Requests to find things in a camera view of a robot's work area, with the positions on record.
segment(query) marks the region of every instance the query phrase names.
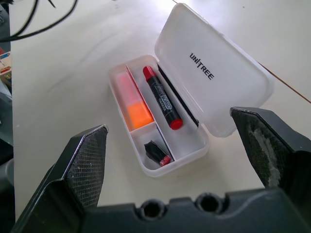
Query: plastic case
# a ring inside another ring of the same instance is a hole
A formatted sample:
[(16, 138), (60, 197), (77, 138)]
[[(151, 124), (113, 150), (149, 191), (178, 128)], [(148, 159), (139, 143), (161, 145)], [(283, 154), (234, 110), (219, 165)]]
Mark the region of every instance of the plastic case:
[[(110, 87), (142, 170), (159, 177), (204, 156), (209, 148), (207, 130), (216, 137), (235, 131), (230, 107), (260, 107), (273, 92), (273, 76), (187, 5), (177, 4), (155, 45), (155, 54), (144, 55), (112, 69)], [(181, 101), (158, 70), (158, 65), (182, 101), (197, 119), (191, 119)], [(151, 66), (183, 119), (179, 130), (167, 124), (143, 75)], [(115, 81), (131, 71), (154, 122), (130, 131), (121, 111)], [(173, 161), (160, 167), (146, 156), (144, 144), (155, 141)]]

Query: highlighter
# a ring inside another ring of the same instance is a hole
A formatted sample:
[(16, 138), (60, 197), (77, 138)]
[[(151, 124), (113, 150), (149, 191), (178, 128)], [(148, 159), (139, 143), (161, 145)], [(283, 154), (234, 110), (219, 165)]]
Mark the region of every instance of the highlighter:
[(115, 83), (121, 97), (123, 109), (128, 116), (125, 121), (129, 130), (132, 131), (153, 122), (154, 119), (130, 73), (122, 72), (118, 74)]

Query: red marker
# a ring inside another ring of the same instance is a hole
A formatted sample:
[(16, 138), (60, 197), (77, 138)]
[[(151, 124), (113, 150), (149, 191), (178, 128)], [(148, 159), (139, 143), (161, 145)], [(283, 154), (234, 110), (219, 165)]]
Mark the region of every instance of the red marker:
[(164, 90), (159, 78), (150, 66), (146, 66), (143, 70), (146, 81), (149, 84), (155, 99), (162, 110), (162, 113), (173, 130), (178, 130), (183, 125), (183, 120), (176, 111), (172, 101)]

